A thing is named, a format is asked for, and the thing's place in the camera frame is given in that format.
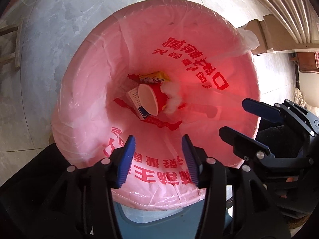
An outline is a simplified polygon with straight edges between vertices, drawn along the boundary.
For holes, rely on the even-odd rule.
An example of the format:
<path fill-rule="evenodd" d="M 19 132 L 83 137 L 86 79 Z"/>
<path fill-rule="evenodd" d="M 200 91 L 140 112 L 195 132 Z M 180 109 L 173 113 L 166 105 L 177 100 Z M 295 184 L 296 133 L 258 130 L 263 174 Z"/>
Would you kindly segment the beige coffee table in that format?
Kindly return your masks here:
<path fill-rule="evenodd" d="M 264 23 L 274 51 L 318 51 L 318 12 L 309 0 L 258 1 L 271 12 Z"/>

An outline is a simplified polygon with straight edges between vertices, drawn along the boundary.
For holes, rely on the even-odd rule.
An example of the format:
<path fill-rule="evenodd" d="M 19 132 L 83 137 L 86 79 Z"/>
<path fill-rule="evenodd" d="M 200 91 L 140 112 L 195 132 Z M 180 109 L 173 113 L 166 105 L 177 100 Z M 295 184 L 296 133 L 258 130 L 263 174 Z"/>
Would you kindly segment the white tissue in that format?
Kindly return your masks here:
<path fill-rule="evenodd" d="M 173 114 L 182 102 L 179 83 L 168 81 L 160 86 L 160 90 L 167 97 L 166 107 L 163 110 L 165 114 Z"/>

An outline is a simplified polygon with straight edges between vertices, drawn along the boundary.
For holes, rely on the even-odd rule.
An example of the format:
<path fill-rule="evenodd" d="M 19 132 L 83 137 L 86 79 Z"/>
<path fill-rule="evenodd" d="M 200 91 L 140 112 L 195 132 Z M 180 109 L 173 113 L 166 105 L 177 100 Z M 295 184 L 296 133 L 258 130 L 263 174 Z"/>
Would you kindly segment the white blue medicine box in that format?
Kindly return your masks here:
<path fill-rule="evenodd" d="M 139 95 L 138 95 L 138 87 L 133 88 L 132 90 L 126 93 L 128 100 L 130 101 L 131 105 L 133 106 L 134 111 L 136 112 L 137 116 L 141 120 L 145 120 L 150 114 L 144 109 L 141 104 Z"/>

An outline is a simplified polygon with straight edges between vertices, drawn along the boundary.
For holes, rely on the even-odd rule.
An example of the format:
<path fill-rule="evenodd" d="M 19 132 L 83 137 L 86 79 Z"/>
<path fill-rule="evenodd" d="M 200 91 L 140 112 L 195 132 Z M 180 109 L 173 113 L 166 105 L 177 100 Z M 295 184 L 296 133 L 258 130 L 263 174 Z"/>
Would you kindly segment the red paper cup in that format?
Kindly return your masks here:
<path fill-rule="evenodd" d="M 165 109 L 168 100 L 160 86 L 161 84 L 140 84 L 138 87 L 141 104 L 152 116 L 158 116 Z"/>

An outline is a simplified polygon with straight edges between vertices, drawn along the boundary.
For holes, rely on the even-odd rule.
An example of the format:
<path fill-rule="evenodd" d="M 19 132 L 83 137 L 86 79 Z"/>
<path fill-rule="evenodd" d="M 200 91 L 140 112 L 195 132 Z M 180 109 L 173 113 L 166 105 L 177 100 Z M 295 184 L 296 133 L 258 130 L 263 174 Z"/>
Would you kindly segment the pink lined trash bin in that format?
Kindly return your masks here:
<path fill-rule="evenodd" d="M 254 138 L 258 117 L 242 100 L 259 100 L 251 51 L 255 35 L 190 1 L 148 0 L 99 23 L 64 74 L 52 116 L 53 138 L 78 168 L 90 167 L 133 135 L 136 149 L 116 202 L 173 210 L 201 201 L 191 182 L 182 136 L 225 166 L 242 160 L 219 137 L 229 126 Z"/>

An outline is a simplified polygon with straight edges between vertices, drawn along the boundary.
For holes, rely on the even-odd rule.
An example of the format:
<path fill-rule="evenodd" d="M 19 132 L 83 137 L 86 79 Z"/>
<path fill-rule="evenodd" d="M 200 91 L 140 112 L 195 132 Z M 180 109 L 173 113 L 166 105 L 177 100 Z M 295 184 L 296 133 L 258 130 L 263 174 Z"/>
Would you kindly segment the yellow snack wrapper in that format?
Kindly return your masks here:
<path fill-rule="evenodd" d="M 151 83 L 151 84 L 161 84 L 161 83 L 171 81 L 170 77 L 162 71 L 139 75 L 139 79 L 142 83 Z"/>

